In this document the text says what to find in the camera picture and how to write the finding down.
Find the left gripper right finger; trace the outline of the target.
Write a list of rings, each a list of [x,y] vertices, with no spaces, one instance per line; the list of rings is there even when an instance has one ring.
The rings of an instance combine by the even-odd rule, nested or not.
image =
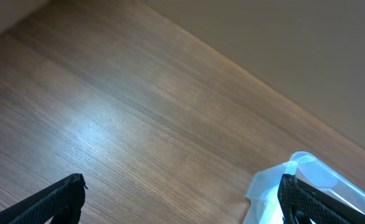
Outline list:
[[[277,192],[284,224],[365,224],[365,214],[295,175],[283,174]]]

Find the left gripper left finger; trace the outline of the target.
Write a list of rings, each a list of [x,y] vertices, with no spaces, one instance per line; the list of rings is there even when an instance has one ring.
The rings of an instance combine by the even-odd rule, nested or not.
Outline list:
[[[87,186],[82,174],[71,174],[0,212],[0,224],[78,224]]]

